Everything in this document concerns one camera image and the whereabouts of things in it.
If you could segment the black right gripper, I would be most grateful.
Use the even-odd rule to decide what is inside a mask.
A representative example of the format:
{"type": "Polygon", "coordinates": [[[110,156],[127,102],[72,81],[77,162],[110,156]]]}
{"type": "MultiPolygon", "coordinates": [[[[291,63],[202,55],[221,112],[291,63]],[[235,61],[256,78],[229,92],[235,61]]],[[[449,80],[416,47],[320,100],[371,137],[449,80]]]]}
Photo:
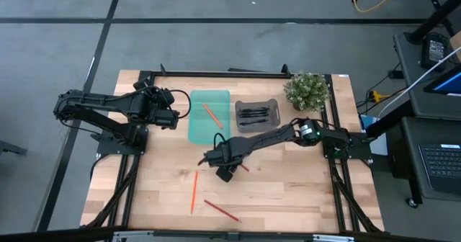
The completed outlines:
{"type": "Polygon", "coordinates": [[[207,158],[201,159],[197,165],[208,162],[210,167],[233,166],[241,163],[248,154],[248,143],[218,143],[207,152],[207,158]]]}

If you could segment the orange pencil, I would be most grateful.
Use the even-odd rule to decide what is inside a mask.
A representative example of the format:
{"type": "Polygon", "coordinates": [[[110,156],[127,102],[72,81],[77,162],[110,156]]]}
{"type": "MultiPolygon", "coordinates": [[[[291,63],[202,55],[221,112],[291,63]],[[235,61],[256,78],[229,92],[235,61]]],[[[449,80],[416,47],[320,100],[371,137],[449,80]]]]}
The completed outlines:
{"type": "Polygon", "coordinates": [[[202,104],[204,107],[205,111],[209,114],[209,116],[213,119],[215,124],[219,127],[219,129],[223,129],[223,125],[221,122],[217,119],[217,117],[213,114],[212,110],[208,107],[207,104],[202,104]]]}
{"type": "Polygon", "coordinates": [[[192,182],[192,196],[191,196],[191,202],[190,202],[190,214],[193,214],[193,211],[194,211],[194,204],[195,204],[195,198],[196,198],[196,192],[197,192],[197,180],[198,180],[198,170],[195,171],[193,182],[192,182]]]}

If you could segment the teal translucent plastic bin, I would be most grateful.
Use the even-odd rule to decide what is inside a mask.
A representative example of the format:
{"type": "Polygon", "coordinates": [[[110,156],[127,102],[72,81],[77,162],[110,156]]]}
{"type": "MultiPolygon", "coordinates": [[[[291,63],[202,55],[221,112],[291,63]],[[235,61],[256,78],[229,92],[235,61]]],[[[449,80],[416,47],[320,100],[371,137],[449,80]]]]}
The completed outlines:
{"type": "Polygon", "coordinates": [[[192,108],[189,113],[188,140],[197,145],[212,145],[216,133],[225,139],[231,136],[230,92],[227,90],[193,90],[192,108]],[[215,124],[202,104],[207,104],[223,125],[215,124]]]}

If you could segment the grey translucent plastic bin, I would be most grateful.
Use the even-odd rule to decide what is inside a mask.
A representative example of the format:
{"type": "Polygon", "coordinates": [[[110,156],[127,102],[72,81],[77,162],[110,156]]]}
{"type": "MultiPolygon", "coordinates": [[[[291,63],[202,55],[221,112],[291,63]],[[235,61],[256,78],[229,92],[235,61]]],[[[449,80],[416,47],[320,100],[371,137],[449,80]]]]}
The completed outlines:
{"type": "Polygon", "coordinates": [[[238,131],[240,133],[259,133],[266,132],[275,129],[280,124],[280,114],[278,102],[276,99],[269,99],[265,102],[242,102],[237,101],[235,103],[236,110],[236,124],[238,131]],[[252,118],[239,118],[238,111],[240,109],[246,108],[259,108],[259,107],[268,107],[269,116],[268,117],[252,117],[252,118]],[[260,120],[268,119],[268,122],[254,124],[254,125],[239,125],[240,122],[251,121],[251,120],[260,120]]]}

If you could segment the silver aluminium crossbar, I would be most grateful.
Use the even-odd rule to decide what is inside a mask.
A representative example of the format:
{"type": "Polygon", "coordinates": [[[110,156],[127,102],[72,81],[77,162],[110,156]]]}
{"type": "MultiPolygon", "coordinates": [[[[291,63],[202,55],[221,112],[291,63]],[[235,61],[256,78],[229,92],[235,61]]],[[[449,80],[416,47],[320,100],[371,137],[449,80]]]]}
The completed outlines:
{"type": "Polygon", "coordinates": [[[122,238],[134,238],[141,236],[158,237],[181,237],[181,238],[209,238],[223,239],[230,242],[237,242],[244,239],[288,239],[303,240],[310,242],[357,242],[351,236],[324,235],[312,233],[255,233],[239,231],[190,231],[190,230],[132,230],[117,231],[113,237],[121,240],[122,238]]]}

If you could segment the small potted green plant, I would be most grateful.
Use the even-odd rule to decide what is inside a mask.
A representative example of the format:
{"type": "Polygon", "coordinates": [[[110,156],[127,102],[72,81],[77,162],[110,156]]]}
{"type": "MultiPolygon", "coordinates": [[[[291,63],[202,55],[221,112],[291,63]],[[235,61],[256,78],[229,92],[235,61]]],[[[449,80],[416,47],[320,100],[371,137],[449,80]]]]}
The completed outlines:
{"type": "Polygon", "coordinates": [[[320,112],[331,95],[324,75],[299,73],[284,84],[286,100],[298,111],[320,112]]]}

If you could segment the grey furniture leg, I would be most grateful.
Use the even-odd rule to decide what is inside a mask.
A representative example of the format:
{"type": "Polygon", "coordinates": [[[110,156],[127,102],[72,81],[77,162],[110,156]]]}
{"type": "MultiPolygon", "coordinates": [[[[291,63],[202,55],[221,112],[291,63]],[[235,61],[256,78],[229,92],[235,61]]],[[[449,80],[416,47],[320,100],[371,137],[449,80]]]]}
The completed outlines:
{"type": "Polygon", "coordinates": [[[0,155],[2,153],[15,153],[18,155],[26,155],[27,154],[27,149],[26,148],[21,148],[19,146],[13,145],[11,143],[5,142],[0,140],[0,155]]]}

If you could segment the white box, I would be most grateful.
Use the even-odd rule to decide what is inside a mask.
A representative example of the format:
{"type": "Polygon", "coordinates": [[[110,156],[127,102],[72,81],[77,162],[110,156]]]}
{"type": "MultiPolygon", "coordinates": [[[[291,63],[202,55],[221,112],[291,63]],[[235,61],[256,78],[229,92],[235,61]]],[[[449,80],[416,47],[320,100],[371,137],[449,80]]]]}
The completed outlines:
{"type": "MultiPolygon", "coordinates": [[[[378,118],[369,115],[360,115],[359,120],[361,122],[362,132],[364,133],[367,127],[378,121],[378,118]]],[[[387,138],[385,133],[370,143],[370,150],[375,155],[388,155],[387,138]]]]}

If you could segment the yellow plug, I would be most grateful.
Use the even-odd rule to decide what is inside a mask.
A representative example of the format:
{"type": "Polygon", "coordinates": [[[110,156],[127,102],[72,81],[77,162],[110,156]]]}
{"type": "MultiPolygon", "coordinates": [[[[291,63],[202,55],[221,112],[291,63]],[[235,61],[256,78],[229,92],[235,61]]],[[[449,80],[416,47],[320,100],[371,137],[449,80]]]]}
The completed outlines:
{"type": "Polygon", "coordinates": [[[377,91],[369,91],[367,101],[378,104],[388,97],[390,97],[390,95],[379,94],[377,91]]]}

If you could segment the dark grey desk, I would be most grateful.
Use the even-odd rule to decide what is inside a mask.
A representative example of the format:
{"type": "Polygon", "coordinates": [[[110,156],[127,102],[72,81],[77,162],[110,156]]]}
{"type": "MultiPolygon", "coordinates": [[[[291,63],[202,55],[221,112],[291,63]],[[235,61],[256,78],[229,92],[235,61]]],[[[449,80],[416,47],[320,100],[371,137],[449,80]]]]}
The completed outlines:
{"type": "Polygon", "coordinates": [[[433,190],[429,186],[419,153],[422,144],[460,144],[461,122],[404,117],[387,132],[391,171],[396,179],[408,181],[415,203],[423,199],[461,202],[461,196],[433,190]]]}

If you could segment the black laptop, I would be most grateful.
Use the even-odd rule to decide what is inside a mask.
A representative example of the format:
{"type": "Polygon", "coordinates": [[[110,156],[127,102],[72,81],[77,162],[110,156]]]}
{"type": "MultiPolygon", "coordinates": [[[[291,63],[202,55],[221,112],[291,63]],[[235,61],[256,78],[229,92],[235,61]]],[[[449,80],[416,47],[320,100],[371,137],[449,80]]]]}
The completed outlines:
{"type": "Polygon", "coordinates": [[[438,192],[461,196],[461,145],[422,144],[419,153],[429,186],[438,192]]]}

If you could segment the monitor with blue screen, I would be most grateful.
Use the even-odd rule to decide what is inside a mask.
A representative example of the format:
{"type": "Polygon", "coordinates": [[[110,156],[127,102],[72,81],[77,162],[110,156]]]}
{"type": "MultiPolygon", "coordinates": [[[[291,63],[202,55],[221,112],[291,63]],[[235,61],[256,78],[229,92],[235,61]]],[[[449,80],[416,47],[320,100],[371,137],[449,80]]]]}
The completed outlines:
{"type": "Polygon", "coordinates": [[[424,87],[426,93],[461,97],[461,65],[432,81],[424,87]]]}

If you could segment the black stand leg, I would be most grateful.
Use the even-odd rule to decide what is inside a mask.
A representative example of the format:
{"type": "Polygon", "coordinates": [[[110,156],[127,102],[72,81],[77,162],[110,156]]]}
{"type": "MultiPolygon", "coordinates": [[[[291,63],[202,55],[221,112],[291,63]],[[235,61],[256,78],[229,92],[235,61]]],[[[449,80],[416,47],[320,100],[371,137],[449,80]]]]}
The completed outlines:
{"type": "Polygon", "coordinates": [[[435,8],[435,12],[421,23],[416,30],[404,34],[406,40],[412,44],[418,45],[421,43],[439,23],[445,27],[450,37],[455,35],[455,31],[447,16],[461,5],[461,0],[446,0],[443,4],[440,4],[438,0],[431,0],[431,2],[435,8]]]}

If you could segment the black aluminium table frame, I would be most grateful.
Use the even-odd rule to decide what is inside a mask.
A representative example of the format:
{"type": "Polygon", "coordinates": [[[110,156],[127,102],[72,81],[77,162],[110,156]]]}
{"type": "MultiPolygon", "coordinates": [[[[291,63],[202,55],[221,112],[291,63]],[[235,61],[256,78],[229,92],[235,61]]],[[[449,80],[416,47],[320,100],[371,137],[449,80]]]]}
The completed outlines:
{"type": "MultiPolygon", "coordinates": [[[[171,76],[173,71],[155,76],[154,84],[169,89],[228,90],[232,135],[238,133],[234,104],[237,101],[278,101],[281,125],[295,117],[324,118],[325,114],[303,114],[287,103],[283,85],[287,79],[250,78],[244,73],[192,72],[192,76],[171,76]]],[[[360,132],[350,78],[331,76],[339,126],[360,132]]],[[[135,181],[133,202],[127,226],[143,230],[239,231],[256,233],[339,233],[335,197],[328,161],[322,145],[302,148],[283,143],[258,150],[238,167],[229,183],[221,181],[204,163],[197,166],[202,154],[212,145],[188,141],[189,116],[176,130],[149,127],[145,155],[135,181]],[[192,182],[198,170],[197,193],[190,214],[192,182]],[[223,208],[241,220],[238,223],[211,206],[223,208]]],[[[97,164],[89,186],[81,224],[89,224],[112,196],[121,156],[108,156],[97,164]]],[[[370,169],[359,160],[348,160],[354,198],[372,223],[384,230],[370,169]]]]}

